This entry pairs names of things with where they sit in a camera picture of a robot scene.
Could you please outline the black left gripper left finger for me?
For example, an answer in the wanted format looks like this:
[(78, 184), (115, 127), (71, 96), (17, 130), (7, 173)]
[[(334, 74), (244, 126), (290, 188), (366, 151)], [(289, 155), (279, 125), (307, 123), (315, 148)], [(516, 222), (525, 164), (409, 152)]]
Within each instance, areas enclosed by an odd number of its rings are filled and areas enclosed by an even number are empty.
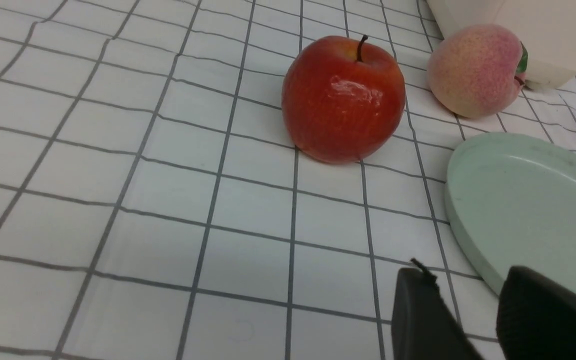
[(438, 277), (416, 258), (401, 268), (391, 315), (396, 360), (482, 360), (441, 296)]

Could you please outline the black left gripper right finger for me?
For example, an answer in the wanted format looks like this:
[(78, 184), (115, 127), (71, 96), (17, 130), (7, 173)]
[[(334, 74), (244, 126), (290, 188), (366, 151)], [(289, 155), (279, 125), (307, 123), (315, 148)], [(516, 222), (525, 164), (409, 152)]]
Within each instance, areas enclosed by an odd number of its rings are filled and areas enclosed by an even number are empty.
[(576, 293), (526, 266), (510, 267), (496, 335), (508, 360), (576, 360)]

